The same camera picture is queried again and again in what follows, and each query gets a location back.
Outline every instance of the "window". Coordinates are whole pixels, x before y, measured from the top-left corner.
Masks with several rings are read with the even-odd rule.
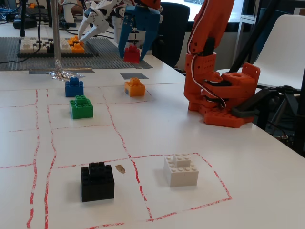
[[[189,21],[194,21],[196,14],[202,6],[203,0],[161,0],[161,2],[174,2],[190,7]],[[229,22],[239,22],[243,4],[244,0],[235,0]]]

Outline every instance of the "aluminum foil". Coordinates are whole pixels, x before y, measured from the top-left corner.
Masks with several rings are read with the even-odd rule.
[[[60,81],[69,81],[71,77],[83,78],[84,76],[78,73],[65,71],[62,69],[61,61],[55,58],[55,70],[49,72],[53,79]]]

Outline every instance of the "white chair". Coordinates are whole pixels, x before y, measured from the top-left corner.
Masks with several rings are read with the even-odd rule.
[[[254,63],[259,84],[301,88],[305,66],[305,16],[282,15]],[[220,74],[229,69],[218,70]]]

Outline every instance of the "table surface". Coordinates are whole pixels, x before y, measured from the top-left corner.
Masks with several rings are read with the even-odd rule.
[[[253,124],[203,124],[184,77],[145,61],[154,68],[85,73],[94,118],[81,120],[70,119],[64,82],[0,72],[0,228],[303,229],[304,159]],[[120,73],[139,72],[147,92],[130,98]],[[164,156],[176,153],[198,167],[196,187],[166,184]],[[99,161],[112,166],[115,199],[82,203],[81,167]]]

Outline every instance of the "red lego brick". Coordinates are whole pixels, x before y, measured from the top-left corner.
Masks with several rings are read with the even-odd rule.
[[[131,44],[129,48],[125,48],[124,59],[125,62],[139,63],[140,49],[136,45]]]

